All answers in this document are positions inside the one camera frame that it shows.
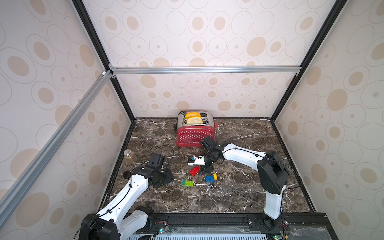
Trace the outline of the blue lego brick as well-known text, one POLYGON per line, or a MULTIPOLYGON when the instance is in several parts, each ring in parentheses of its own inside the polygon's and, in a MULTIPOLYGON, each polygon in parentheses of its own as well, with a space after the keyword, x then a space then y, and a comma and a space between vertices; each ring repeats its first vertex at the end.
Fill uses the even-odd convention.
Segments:
POLYGON ((206 180, 207 183, 212 183, 212 182, 215 181, 215 177, 214 177, 213 175, 211 175, 211 176, 207 176, 207 177, 205 178, 205 180, 206 180))

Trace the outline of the red lego brick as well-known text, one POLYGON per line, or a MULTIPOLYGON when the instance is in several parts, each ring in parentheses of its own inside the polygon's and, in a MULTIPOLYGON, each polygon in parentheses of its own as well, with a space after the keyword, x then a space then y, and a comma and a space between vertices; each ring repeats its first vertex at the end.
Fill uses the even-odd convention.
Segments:
POLYGON ((192 170, 190 170, 191 176, 195 176, 200 172, 201 168, 199 166, 195 166, 192 170))

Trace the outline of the lime green lego brick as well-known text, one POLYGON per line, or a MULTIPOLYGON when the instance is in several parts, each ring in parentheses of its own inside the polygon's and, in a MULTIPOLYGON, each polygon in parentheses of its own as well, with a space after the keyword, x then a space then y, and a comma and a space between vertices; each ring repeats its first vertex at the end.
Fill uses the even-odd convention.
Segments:
POLYGON ((194 186, 194 181, 187 181, 186 180, 185 187, 193 187, 193 186, 194 186))

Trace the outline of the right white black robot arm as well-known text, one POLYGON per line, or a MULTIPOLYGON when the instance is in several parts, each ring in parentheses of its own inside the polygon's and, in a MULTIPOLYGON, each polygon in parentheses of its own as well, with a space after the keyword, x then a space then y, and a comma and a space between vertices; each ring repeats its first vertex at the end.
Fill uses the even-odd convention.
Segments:
POLYGON ((235 144, 219 144, 211 137, 201 142, 206 152, 202 156, 189 157, 188 164, 200 165, 205 172, 213 171, 213 164, 218 160, 228 160, 243 164, 259 174, 262 187, 266 191, 264 214, 276 220, 282 213, 283 192, 290 177, 288 167, 280 156, 274 152, 257 152, 241 148, 235 144))

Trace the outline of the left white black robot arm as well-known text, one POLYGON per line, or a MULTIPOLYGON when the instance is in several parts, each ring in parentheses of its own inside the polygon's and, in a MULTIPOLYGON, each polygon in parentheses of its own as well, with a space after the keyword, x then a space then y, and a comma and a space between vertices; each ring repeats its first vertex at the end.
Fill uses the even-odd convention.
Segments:
POLYGON ((174 180, 170 169, 163 167, 165 157, 153 153, 148 162, 132 171, 129 182, 119 194, 96 214, 88 214, 75 233, 78 240, 127 240, 143 228, 154 225, 154 211, 136 208, 126 217, 133 204, 150 186, 159 188, 174 180))

